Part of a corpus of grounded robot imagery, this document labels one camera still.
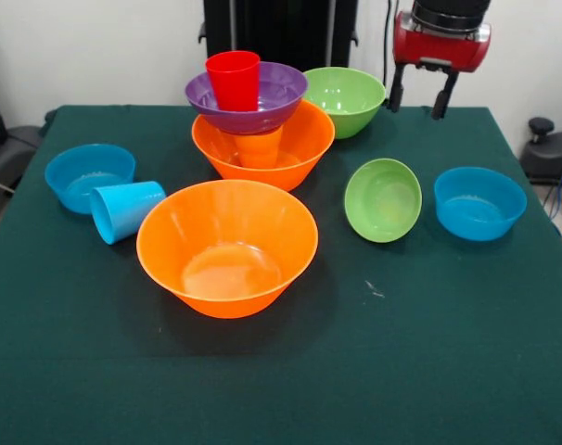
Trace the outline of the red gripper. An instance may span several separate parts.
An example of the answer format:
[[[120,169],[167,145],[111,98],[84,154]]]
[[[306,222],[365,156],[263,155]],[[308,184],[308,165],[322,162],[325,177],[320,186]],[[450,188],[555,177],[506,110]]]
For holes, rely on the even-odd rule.
[[[474,72],[486,57],[492,27],[482,23],[473,32],[449,34],[416,23],[410,12],[399,12],[393,25],[393,74],[388,109],[400,110],[403,95],[402,77],[406,65],[437,66],[451,69],[443,89],[438,93],[431,117],[444,118],[459,72]]]

